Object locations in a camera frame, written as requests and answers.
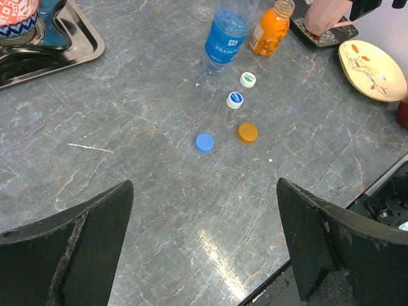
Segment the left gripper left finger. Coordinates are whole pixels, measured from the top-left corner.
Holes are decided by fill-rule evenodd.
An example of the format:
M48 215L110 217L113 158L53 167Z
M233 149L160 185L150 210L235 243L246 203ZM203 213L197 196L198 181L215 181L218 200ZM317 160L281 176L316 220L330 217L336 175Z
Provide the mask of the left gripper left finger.
M1 234L1 305L107 305L134 200L125 180Z

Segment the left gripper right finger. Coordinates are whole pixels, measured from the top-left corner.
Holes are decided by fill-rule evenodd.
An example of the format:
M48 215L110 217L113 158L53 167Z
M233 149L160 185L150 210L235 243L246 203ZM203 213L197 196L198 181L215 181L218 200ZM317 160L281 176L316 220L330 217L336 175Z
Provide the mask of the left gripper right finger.
M407 232L322 200L280 178L280 219L302 301L344 270L359 305L407 305Z

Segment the orange bottle cap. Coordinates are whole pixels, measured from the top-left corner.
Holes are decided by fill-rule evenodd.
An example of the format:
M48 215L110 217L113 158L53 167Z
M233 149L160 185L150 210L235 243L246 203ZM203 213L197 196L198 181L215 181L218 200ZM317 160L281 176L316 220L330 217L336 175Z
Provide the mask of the orange bottle cap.
M258 139L258 129L250 122L241 123L237 128L237 137L243 143L254 143Z

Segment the plain blue bottle cap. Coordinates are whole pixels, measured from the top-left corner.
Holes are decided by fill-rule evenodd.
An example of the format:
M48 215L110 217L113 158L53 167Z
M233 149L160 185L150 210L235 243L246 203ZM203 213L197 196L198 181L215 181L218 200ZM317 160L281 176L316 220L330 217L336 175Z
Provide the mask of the plain blue bottle cap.
M214 143L214 139L210 134L201 133L196 137L194 146L198 151L207 153L214 148Z

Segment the blue pocari bottle cap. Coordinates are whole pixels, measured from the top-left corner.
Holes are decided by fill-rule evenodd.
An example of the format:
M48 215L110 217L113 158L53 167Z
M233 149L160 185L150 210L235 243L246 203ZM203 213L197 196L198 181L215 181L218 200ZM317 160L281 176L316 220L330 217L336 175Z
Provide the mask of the blue pocari bottle cap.
M239 92L231 92L226 98L226 104L232 109L239 109L244 101Z

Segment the white green bottle cap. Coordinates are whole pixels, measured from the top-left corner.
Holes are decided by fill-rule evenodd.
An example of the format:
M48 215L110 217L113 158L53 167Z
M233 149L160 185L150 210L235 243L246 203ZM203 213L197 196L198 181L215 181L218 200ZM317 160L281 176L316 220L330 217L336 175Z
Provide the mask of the white green bottle cap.
M256 83L256 77L250 72L243 72L240 76L240 83L246 88L251 88Z

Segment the orange juice bottle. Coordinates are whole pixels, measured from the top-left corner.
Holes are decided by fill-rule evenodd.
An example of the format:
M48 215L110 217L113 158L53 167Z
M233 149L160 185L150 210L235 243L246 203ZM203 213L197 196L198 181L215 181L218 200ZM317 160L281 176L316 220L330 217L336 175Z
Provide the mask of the orange juice bottle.
M292 0L277 0L256 25L249 46L260 56L270 57L289 31L290 17L295 9Z

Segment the clear bottle blue cap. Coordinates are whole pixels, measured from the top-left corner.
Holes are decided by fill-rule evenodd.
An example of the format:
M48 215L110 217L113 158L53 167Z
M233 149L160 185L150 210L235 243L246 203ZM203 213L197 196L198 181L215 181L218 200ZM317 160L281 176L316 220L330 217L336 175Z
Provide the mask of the clear bottle blue cap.
M223 75L238 55L259 0L218 1L204 44L202 63L211 76Z

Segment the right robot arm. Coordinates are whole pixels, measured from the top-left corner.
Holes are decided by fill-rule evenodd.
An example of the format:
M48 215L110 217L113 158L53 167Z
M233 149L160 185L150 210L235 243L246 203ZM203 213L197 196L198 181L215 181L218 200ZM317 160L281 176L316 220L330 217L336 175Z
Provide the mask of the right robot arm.
M382 0L351 0L352 7L349 14L349 20L355 21L359 18L371 13L375 9L379 8L382 4ZM392 0L391 7L394 9L402 9L406 6L407 0Z

